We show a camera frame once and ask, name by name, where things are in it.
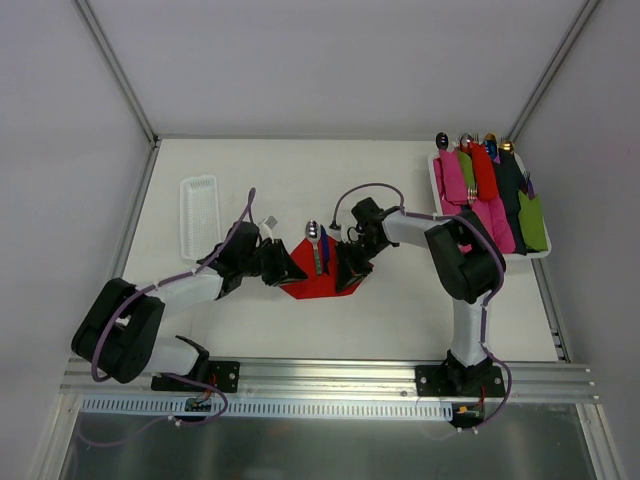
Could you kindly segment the red paper napkin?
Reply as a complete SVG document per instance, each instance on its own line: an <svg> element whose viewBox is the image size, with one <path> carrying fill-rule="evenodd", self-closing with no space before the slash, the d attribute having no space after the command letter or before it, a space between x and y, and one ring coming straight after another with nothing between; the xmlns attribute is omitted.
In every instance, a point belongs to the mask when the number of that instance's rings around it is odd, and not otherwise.
<svg viewBox="0 0 640 480"><path fill-rule="evenodd" d="M353 294L359 287L359 283L351 286L342 293L336 292L337 259L335 253L336 240L329 237L329 274L316 275L311 244L303 239L291 253L292 259L306 272L308 279L298 283L281 286L288 295L297 299L318 299L331 297L344 297Z"/></svg>

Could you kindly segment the dark blue knife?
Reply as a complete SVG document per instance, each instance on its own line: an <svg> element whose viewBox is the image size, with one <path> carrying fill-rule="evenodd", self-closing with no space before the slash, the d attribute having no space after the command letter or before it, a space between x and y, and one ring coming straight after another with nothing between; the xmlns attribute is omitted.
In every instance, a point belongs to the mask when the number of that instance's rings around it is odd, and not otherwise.
<svg viewBox="0 0 640 480"><path fill-rule="evenodd" d="M320 253L321 253L321 265L322 265L322 273L328 275L329 274L329 260L330 260L330 249L329 249L329 237L326 233L325 227L321 226L321 235L320 235Z"/></svg>

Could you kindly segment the green handled spoon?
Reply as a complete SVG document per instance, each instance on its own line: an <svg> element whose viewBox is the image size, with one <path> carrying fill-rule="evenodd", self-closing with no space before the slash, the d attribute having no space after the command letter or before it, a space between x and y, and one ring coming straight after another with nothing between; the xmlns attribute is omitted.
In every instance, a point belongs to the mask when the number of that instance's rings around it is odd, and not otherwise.
<svg viewBox="0 0 640 480"><path fill-rule="evenodd" d="M314 267L317 276L323 273L322 263L319 251L320 229L315 220L309 220L305 226L305 238L309 241L312 248Z"/></svg>

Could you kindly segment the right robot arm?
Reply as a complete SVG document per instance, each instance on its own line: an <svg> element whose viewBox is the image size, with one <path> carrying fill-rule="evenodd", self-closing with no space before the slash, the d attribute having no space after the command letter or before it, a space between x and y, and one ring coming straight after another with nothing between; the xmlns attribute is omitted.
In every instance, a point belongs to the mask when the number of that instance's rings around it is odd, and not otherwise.
<svg viewBox="0 0 640 480"><path fill-rule="evenodd" d="M506 262L479 217L470 210L441 217L407 213L399 206L384 210L370 197L351 213L357 236L335 246L337 292L372 273L372 260L384 249L408 244L430 252L439 281L452 298L451 346L442 363L415 367L417 394L504 398L509 377L487 346L487 323Z"/></svg>

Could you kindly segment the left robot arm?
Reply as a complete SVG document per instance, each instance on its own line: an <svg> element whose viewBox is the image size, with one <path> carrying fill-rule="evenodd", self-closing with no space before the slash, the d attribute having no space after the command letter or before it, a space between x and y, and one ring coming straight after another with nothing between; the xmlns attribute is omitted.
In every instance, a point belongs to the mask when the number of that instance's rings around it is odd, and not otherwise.
<svg viewBox="0 0 640 480"><path fill-rule="evenodd" d="M246 278L269 287L307 280L282 240L239 221L210 255L184 273L140 287L123 278L109 280L73 336L72 351L91 365L96 382L126 384L143 373L165 376L185 389L203 387L209 352L184 336L162 336L164 320L197 305L218 301Z"/></svg>

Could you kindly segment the pink napkin roll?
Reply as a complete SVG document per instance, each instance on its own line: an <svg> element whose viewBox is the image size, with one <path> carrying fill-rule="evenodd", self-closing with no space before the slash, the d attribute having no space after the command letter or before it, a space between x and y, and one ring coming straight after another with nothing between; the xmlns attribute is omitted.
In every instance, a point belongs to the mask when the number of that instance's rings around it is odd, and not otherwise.
<svg viewBox="0 0 640 480"><path fill-rule="evenodd" d="M480 200L475 200L471 205L471 210L478 216L487 232L493 234L492 216L489 204Z"/></svg>
<svg viewBox="0 0 640 480"><path fill-rule="evenodd" d="M502 254L515 252L516 244L509 225L504 204L499 196L488 202L491 216L492 238Z"/></svg>
<svg viewBox="0 0 640 480"><path fill-rule="evenodd" d="M451 204L466 204L468 189L457 154L453 151L440 149L439 162L442 197Z"/></svg>

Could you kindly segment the pink napkin roll lower middle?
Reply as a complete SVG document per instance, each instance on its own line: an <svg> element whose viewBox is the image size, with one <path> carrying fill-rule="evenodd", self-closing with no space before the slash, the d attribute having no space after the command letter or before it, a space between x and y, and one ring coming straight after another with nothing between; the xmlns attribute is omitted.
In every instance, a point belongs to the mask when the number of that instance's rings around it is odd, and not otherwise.
<svg viewBox="0 0 640 480"><path fill-rule="evenodd" d="M471 210L478 216L487 232L493 234L492 216L489 204L480 200L475 200L471 205Z"/></svg>

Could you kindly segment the green napkin roll left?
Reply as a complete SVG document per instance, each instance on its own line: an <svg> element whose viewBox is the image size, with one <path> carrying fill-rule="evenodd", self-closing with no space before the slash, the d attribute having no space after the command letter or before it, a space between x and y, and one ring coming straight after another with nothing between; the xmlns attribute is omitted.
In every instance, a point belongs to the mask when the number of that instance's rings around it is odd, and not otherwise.
<svg viewBox="0 0 640 480"><path fill-rule="evenodd" d="M456 153L467 188L474 188L476 186L476 181L471 156L462 150L457 150Z"/></svg>

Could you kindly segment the green napkin roll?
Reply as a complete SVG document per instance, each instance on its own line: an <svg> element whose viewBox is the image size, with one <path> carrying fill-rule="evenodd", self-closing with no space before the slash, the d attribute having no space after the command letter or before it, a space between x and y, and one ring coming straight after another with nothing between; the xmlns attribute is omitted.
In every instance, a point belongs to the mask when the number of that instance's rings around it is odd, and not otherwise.
<svg viewBox="0 0 640 480"><path fill-rule="evenodd" d="M546 251L548 242L540 198L538 196L530 198L526 193L519 191L518 199L520 204L518 220L526 247L536 252Z"/></svg>
<svg viewBox="0 0 640 480"><path fill-rule="evenodd" d="M456 153L467 188L474 188L476 186L476 181L471 156L462 150L457 150Z"/></svg>

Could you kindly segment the pink napkin roll lower right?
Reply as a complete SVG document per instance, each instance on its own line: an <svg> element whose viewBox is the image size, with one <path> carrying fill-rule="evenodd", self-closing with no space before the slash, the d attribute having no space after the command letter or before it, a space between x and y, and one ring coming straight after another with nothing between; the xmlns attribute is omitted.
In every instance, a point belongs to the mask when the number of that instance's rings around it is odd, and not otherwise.
<svg viewBox="0 0 640 480"><path fill-rule="evenodd" d="M488 202L491 216L492 238L502 254L515 252L516 244L509 225L504 204L499 196Z"/></svg>

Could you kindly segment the red napkin roll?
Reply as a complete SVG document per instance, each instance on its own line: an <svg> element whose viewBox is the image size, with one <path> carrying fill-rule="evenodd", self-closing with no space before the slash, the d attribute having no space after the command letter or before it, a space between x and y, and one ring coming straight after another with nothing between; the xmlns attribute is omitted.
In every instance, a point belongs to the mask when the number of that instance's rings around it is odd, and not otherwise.
<svg viewBox="0 0 640 480"><path fill-rule="evenodd" d="M499 196L493 162L484 145L471 144L471 160L476 180L478 199L490 202Z"/></svg>

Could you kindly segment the green napkin roll right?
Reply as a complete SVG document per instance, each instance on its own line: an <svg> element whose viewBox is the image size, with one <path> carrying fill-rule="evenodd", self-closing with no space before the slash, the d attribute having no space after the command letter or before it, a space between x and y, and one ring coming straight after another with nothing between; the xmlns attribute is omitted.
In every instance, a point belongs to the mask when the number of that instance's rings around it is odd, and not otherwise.
<svg viewBox="0 0 640 480"><path fill-rule="evenodd" d="M520 204L518 220L526 247L536 252L546 251L548 242L540 198L538 196L530 198L526 193L519 191L518 199Z"/></svg>

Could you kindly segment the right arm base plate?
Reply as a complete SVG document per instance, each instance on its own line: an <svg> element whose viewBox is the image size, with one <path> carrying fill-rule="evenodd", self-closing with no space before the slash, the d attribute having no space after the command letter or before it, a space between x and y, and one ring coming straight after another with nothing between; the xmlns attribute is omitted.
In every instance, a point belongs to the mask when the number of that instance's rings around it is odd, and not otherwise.
<svg viewBox="0 0 640 480"><path fill-rule="evenodd" d="M502 370L495 365L456 367L449 364L418 365L414 369L420 397L503 398L506 384Z"/></svg>

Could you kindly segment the left frame post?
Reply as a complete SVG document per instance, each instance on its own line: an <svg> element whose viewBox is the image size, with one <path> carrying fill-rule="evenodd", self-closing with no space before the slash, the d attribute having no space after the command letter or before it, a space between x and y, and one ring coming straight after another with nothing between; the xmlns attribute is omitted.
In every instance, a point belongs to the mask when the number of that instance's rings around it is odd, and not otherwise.
<svg viewBox="0 0 640 480"><path fill-rule="evenodd" d="M73 0L72 4L95 43L143 137L150 145L155 146L158 134L155 132L93 5L87 0Z"/></svg>

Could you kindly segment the frame post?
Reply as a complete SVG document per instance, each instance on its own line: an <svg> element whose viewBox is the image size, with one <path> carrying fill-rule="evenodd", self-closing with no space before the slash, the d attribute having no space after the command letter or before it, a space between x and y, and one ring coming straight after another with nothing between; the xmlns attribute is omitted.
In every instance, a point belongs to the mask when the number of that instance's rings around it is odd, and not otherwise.
<svg viewBox="0 0 640 480"><path fill-rule="evenodd" d="M150 145L155 146L158 134L155 132L93 5L87 0L73 0L72 4L95 43L143 137Z"/></svg>
<svg viewBox="0 0 640 480"><path fill-rule="evenodd" d="M583 33L593 20L596 12L603 4L602 0L583 1L571 20L567 30L562 35L558 45L553 51L549 61L544 67L540 77L530 92L519 114L511 125L506 137L508 140L517 140L531 120L536 109L545 98L554 80L560 73L566 60L578 44Z"/></svg>

